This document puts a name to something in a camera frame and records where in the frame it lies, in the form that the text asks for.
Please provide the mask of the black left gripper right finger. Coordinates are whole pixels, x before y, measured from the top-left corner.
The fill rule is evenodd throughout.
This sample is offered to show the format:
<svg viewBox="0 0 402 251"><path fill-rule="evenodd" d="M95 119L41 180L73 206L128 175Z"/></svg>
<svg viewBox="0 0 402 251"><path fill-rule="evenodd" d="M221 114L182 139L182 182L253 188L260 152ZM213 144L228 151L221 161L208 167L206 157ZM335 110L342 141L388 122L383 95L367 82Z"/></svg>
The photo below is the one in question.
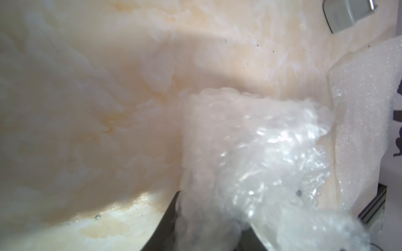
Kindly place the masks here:
<svg viewBox="0 0 402 251"><path fill-rule="evenodd" d="M241 232L240 241L235 251L267 251L267 249L259 240L253 228L248 228Z"/></svg>

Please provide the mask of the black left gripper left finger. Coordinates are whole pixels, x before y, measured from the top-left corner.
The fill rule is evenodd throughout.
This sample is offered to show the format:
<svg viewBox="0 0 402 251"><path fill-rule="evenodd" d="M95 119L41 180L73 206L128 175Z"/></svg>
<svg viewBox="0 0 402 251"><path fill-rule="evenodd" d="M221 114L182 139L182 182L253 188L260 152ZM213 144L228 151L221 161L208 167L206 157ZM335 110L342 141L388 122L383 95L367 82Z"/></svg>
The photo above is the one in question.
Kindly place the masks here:
<svg viewBox="0 0 402 251"><path fill-rule="evenodd" d="M178 191L170 202L161 221L141 251L173 251L175 249L175 223L178 217Z"/></svg>

